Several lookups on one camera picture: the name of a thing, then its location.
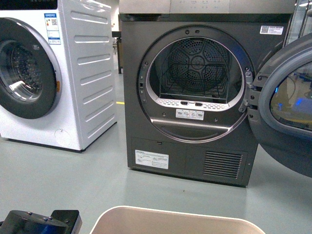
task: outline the front-loading washer door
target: front-loading washer door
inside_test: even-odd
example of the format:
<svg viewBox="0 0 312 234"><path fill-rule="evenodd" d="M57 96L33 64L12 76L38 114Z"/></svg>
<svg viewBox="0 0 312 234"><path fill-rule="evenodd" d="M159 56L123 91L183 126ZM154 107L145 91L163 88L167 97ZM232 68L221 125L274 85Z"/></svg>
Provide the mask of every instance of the front-loading washer door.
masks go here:
<svg viewBox="0 0 312 234"><path fill-rule="evenodd" d="M46 115L59 84L44 48L22 24L0 18L0 105L26 119Z"/></svg>
<svg viewBox="0 0 312 234"><path fill-rule="evenodd" d="M312 34L277 52L248 92L248 118L261 146L312 177Z"/></svg>

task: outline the laundry basket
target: laundry basket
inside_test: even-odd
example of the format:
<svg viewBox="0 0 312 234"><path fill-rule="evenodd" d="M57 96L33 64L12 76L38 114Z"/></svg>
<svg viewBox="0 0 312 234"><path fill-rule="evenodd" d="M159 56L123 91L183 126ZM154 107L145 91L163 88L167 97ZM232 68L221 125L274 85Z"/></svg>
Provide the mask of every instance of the laundry basket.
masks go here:
<svg viewBox="0 0 312 234"><path fill-rule="evenodd" d="M104 212L90 234L265 233L243 219L118 206Z"/></svg>

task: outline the gray floor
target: gray floor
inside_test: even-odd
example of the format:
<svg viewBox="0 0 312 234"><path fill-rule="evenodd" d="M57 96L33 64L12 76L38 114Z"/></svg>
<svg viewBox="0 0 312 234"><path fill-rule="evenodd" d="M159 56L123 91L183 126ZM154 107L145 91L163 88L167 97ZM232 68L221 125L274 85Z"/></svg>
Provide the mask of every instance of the gray floor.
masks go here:
<svg viewBox="0 0 312 234"><path fill-rule="evenodd" d="M115 73L117 101L123 101L116 67ZM0 221L10 210L78 209L80 234L88 234L101 213L130 205L243 218L266 234L312 233L312 178L261 147L246 189L131 171L123 105L117 114L118 123L81 154L0 139Z"/></svg>

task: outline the sticker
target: sticker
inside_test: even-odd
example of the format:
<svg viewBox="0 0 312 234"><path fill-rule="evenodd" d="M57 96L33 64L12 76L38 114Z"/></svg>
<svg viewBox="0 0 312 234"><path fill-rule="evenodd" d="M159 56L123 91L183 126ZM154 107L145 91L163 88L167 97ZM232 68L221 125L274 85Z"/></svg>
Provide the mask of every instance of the sticker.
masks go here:
<svg viewBox="0 0 312 234"><path fill-rule="evenodd" d="M136 164L168 169L169 155L136 150Z"/></svg>
<svg viewBox="0 0 312 234"><path fill-rule="evenodd" d="M203 111L192 111L192 110L177 109L175 112L175 117L204 120L204 112Z"/></svg>
<svg viewBox="0 0 312 234"><path fill-rule="evenodd" d="M60 92L60 81L59 80L57 81L57 92L58 93Z"/></svg>
<svg viewBox="0 0 312 234"><path fill-rule="evenodd" d="M59 24L55 13L44 14L49 44L60 45Z"/></svg>
<svg viewBox="0 0 312 234"><path fill-rule="evenodd" d="M260 34L282 35L284 27L282 26L261 26Z"/></svg>

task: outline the dryer drum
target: dryer drum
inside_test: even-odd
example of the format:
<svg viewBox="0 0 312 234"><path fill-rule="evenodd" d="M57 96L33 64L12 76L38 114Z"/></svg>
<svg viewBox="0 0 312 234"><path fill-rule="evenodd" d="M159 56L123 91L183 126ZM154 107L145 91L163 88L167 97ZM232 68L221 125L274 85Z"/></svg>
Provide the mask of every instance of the dryer drum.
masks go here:
<svg viewBox="0 0 312 234"><path fill-rule="evenodd" d="M239 65L227 48L211 39L178 40L153 65L151 87L160 98L228 103L241 88Z"/></svg>

